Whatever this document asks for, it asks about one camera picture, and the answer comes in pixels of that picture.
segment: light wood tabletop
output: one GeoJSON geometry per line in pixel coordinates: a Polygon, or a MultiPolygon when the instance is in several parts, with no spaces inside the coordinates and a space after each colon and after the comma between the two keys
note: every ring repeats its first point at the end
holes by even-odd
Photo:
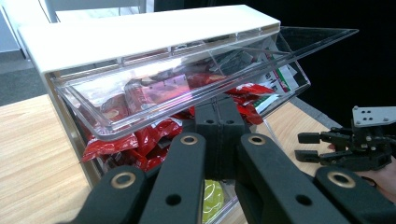
{"type": "MultiPolygon", "coordinates": [[[[300,163],[297,134],[328,129],[291,103],[266,118],[290,159],[313,175],[318,164],[300,163]]],[[[91,191],[48,95],[0,107],[0,223],[57,223],[75,217],[91,191]]],[[[270,135],[265,125],[257,132],[270,135]]],[[[236,222],[244,223],[240,209],[236,222]]]]}

